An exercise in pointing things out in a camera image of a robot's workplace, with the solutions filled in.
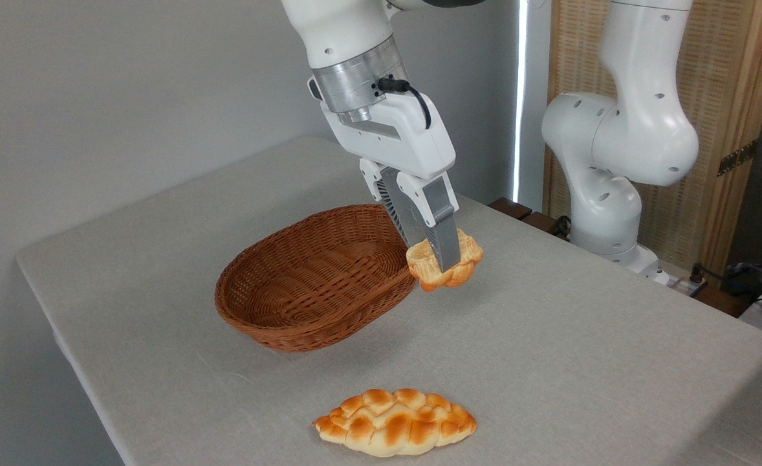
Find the bread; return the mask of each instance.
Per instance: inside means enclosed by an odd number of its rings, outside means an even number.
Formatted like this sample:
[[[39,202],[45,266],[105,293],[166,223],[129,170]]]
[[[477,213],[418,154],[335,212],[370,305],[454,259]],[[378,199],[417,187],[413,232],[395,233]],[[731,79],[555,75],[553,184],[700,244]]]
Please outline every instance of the bread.
[[[410,275],[419,280],[424,291],[432,291],[440,286],[459,286],[473,276],[476,263],[481,262],[484,251],[476,244],[476,240],[472,236],[464,235],[462,230],[456,230],[456,233],[459,236],[461,260],[446,272],[441,272],[426,239],[407,250]]]
[[[476,419],[441,395],[405,388],[366,390],[313,424],[327,442],[386,458],[423,454],[473,434]]]

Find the robotic arm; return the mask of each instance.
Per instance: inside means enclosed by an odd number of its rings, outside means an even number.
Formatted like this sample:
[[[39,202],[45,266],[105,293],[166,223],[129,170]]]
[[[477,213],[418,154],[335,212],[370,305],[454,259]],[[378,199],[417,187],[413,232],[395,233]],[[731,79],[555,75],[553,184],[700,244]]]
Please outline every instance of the robotic arm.
[[[446,170],[455,150],[434,104],[407,82],[389,20],[427,6],[484,0],[282,0],[307,48],[307,85],[338,142],[408,245],[428,239],[442,271],[459,262]]]
[[[691,0],[612,0],[600,61],[618,100],[561,94],[541,127],[571,192],[571,242],[658,281],[657,257],[637,244],[642,202],[631,182],[669,186],[697,158],[676,82],[690,8]]]

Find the wicker basket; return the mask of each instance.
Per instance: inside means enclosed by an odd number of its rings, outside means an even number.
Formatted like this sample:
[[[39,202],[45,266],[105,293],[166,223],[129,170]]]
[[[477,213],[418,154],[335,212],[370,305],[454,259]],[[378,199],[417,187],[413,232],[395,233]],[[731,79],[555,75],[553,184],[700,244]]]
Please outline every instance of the wicker basket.
[[[410,293],[406,252],[383,206],[327,210],[238,254],[217,281],[215,305],[266,347],[324,348]]]

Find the white tablecloth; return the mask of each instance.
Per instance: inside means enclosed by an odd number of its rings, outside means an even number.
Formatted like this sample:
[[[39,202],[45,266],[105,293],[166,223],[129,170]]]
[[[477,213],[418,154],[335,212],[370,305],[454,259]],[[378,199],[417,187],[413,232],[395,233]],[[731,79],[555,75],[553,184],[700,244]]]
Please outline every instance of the white tablecloth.
[[[299,139],[21,252],[125,463],[762,464],[762,331],[464,198],[485,258],[458,289],[300,354],[216,315],[240,250],[368,201],[355,157]],[[479,428],[383,461],[317,438],[373,387],[441,393]]]

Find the door hinge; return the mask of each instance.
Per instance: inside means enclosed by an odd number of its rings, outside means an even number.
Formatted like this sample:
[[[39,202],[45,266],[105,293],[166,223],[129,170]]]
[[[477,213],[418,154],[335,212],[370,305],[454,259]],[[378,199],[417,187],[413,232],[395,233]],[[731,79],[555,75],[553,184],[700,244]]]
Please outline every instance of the door hinge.
[[[734,170],[736,167],[743,165],[746,161],[754,159],[754,153],[757,150],[757,139],[746,144],[744,147],[739,148],[733,153],[723,157],[721,159],[721,167],[717,171],[717,176],[722,177],[724,174]]]

